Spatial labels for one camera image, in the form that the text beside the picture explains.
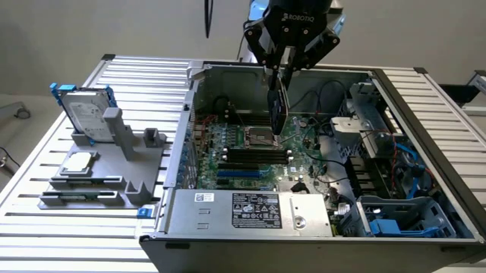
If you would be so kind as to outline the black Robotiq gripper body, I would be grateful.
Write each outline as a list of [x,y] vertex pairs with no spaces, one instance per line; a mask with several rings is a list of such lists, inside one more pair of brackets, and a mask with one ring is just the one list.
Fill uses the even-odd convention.
[[327,27],[331,1],[269,1],[262,25],[274,46],[305,46]]

